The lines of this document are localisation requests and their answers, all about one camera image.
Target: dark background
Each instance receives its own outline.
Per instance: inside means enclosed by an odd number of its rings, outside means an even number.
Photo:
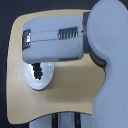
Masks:
[[[11,27],[23,14],[56,9],[92,9],[98,0],[0,0],[0,128],[28,128],[11,125],[6,111],[6,69]],[[128,8],[128,1],[121,0]]]

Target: vent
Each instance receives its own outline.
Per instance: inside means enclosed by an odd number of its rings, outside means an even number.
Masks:
[[[67,28],[67,29],[60,29],[58,33],[59,40],[65,40],[70,38],[78,37],[78,28]]]

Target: white robotic arm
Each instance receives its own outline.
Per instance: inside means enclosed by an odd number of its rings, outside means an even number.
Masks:
[[[92,126],[128,128],[128,13],[122,3],[99,1],[87,29],[81,17],[63,16],[33,19],[23,31],[26,63],[76,60],[91,51],[100,58],[95,60],[106,64],[106,78],[94,99]]]

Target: white plastic part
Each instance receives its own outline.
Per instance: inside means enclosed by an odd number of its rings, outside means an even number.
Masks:
[[[35,18],[24,24],[25,30],[31,30],[30,47],[22,51],[26,63],[69,61],[84,56],[83,23],[79,15]]]
[[[44,89],[52,80],[54,73],[54,63],[41,63],[42,73],[41,80],[35,79],[33,66],[24,63],[24,76],[28,85],[35,90]]]
[[[92,9],[87,36],[94,53],[107,62],[105,82],[93,102],[93,128],[128,128],[128,12],[118,0]]]
[[[59,113],[58,128],[75,128],[74,113]]]

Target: gray casing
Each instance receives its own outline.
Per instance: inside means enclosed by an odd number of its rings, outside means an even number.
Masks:
[[[77,27],[77,36],[60,39],[59,30],[74,27]],[[22,51],[26,63],[69,61],[81,59],[84,55],[83,23],[80,16],[35,18],[24,24],[23,32],[26,30],[31,31],[30,47]]]

